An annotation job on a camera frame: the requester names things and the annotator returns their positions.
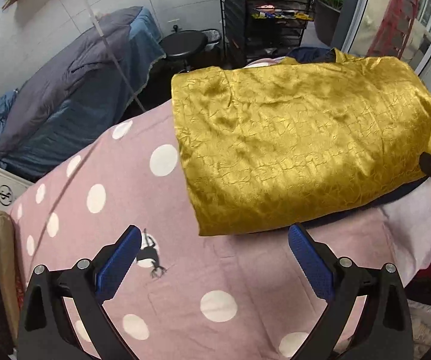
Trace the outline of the gold satin jacket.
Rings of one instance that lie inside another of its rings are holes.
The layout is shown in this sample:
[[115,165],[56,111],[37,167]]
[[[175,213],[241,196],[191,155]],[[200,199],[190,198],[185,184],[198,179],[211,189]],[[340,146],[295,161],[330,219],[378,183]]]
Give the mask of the gold satin jacket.
[[395,57],[181,73],[172,110],[201,236],[360,208],[421,179],[431,154],[431,94]]

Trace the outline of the pink polka dot bedsheet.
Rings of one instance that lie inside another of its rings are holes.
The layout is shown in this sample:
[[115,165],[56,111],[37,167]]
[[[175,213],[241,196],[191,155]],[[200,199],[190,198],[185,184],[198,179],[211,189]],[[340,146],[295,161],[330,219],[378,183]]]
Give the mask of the pink polka dot bedsheet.
[[[359,267],[394,264],[405,290],[431,263],[427,178],[395,202],[306,231]],[[302,222],[200,235],[172,97],[106,130],[31,186],[10,215],[25,292],[36,266],[69,269],[114,244],[128,226],[141,230],[136,260],[103,303],[135,359],[294,359],[327,306],[289,247],[289,228]],[[64,302],[83,349],[98,359],[75,303]],[[364,302],[355,301],[337,354],[347,349]]]

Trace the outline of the navy blue folded garment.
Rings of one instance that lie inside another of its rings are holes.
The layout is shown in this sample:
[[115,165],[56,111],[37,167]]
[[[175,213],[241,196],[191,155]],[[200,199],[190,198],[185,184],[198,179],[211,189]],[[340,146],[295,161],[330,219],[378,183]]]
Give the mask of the navy blue folded garment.
[[[292,49],[291,52],[287,54],[287,56],[295,59],[298,63],[334,63],[336,61],[335,49],[329,49],[327,47],[296,47]],[[380,196],[366,205],[361,205],[360,207],[346,211],[338,211],[327,214],[316,219],[302,222],[301,224],[305,229],[316,228],[326,224],[332,224],[338,220],[347,218],[350,215],[357,214],[360,211],[366,211],[371,208],[376,208],[378,206],[395,202],[420,187],[427,179],[428,178],[424,176],[418,180],[403,184],[394,191]]]

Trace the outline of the grey blue duvet bed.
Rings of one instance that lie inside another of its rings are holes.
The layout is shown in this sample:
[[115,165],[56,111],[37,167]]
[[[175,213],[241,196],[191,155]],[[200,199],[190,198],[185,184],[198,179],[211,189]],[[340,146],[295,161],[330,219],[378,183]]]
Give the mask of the grey blue duvet bed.
[[0,97],[0,168],[35,181],[118,124],[165,54],[150,11],[102,16]]

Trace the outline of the black round stool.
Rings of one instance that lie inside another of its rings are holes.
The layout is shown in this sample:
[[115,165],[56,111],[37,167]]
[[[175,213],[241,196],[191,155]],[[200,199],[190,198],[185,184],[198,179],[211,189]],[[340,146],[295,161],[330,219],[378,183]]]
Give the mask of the black round stool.
[[181,63],[184,72],[191,70],[190,59],[201,53],[207,44],[207,36],[199,30],[177,30],[159,42],[166,59],[170,62]]

